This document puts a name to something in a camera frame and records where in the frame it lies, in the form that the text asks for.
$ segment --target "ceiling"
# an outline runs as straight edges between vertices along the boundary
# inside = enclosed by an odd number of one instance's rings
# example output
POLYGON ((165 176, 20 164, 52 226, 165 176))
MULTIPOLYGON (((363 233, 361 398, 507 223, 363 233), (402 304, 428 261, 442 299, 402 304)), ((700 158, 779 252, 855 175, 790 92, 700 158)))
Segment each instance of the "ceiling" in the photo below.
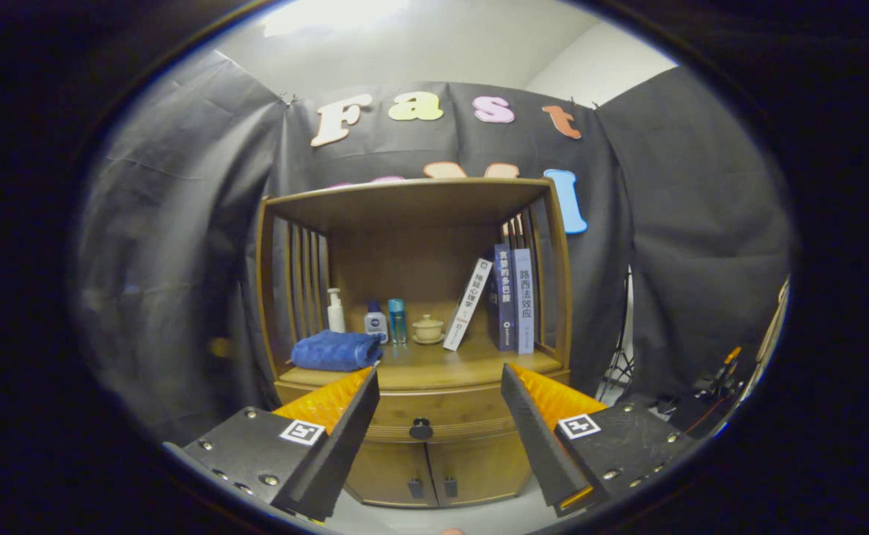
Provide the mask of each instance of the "ceiling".
POLYGON ((298 0, 214 46, 278 94, 421 80, 526 88, 598 23, 554 0, 298 0))

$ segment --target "orange gripper pad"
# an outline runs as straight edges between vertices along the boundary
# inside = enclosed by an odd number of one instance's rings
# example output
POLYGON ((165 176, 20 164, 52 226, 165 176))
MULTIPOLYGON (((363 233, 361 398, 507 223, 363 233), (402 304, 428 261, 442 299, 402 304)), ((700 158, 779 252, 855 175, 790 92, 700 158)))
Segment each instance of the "orange gripper pad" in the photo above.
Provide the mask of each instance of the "orange gripper pad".
POLYGON ((273 414, 325 426, 325 432, 332 434, 332 429, 339 423, 342 413, 349 407, 353 396, 371 372, 372 368, 352 372, 302 398, 286 403, 274 410, 273 414))
POLYGON ((540 411, 544 423, 550 428, 550 432, 556 428, 557 423, 564 419, 579 414, 590 414, 598 410, 607 409, 603 403, 594 400, 586 394, 581 394, 563 383, 544 377, 537 372, 508 363, 513 369, 533 399, 533 404, 540 411))

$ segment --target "wooden cabinet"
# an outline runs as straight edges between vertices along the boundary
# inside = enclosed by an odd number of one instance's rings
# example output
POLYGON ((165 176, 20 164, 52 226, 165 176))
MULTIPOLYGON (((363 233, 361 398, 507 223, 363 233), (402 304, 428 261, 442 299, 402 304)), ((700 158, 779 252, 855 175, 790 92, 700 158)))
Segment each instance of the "wooden cabinet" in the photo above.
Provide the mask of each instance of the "wooden cabinet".
POLYGON ((439 505, 474 505, 512 498, 530 478, 517 433, 428 443, 439 505))
POLYGON ((397 508, 438 505, 425 444, 363 441, 346 487, 364 504, 397 508))
POLYGON ((476 259, 500 241, 529 248, 532 256, 533 351, 497 350, 486 328, 485 299, 456 351, 412 341, 383 346, 380 402, 346 485, 364 504, 471 505, 515 496, 526 484, 530 465, 500 395, 500 378, 504 363, 564 383, 570 378, 573 306, 556 189, 547 179, 414 179, 262 202, 258 300, 283 403, 346 373, 293 366, 277 349, 287 346, 277 338, 277 314, 296 343, 328 325, 325 291, 339 288, 352 331, 362 331, 369 300, 385 304, 396 297, 405 302, 409 325, 422 314, 448 322, 476 259), (275 234, 278 218, 286 224, 281 236, 275 234), (277 248, 283 251, 279 266, 277 248), (279 305, 276 288, 283 292, 279 305), (432 431, 425 441, 409 434, 420 418, 432 431))
POLYGON ((444 508, 516 496, 529 478, 516 432, 441 443, 363 441, 346 490, 368 505, 444 508))

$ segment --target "cabinet door knob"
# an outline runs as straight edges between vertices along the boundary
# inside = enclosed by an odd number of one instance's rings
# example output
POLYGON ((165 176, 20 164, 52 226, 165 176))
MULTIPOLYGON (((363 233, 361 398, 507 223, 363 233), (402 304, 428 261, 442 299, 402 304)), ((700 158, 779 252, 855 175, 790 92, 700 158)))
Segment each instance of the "cabinet door knob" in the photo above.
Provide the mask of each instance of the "cabinet door knob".
POLYGON ((411 478, 411 481, 408 481, 408 491, 411 492, 411 497, 415 500, 425 497, 425 487, 419 478, 411 478))
POLYGON ((428 422, 427 418, 415 418, 414 426, 408 430, 408 434, 415 440, 428 440, 434 433, 435 431, 432 431, 431 423, 428 422))
POLYGON ((449 498, 457 498, 458 497, 458 481, 451 476, 444 478, 444 491, 445 494, 448 494, 449 498))

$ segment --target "blue towel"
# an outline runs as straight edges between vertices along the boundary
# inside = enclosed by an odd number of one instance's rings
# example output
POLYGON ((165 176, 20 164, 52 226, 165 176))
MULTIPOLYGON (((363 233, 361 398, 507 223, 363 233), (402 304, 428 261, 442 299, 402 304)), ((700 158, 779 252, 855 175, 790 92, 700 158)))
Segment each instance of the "blue towel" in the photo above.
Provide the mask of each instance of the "blue towel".
POLYGON ((354 372, 372 366, 381 357, 379 341, 373 334, 326 329, 299 340, 293 348, 293 363, 299 368, 354 372))

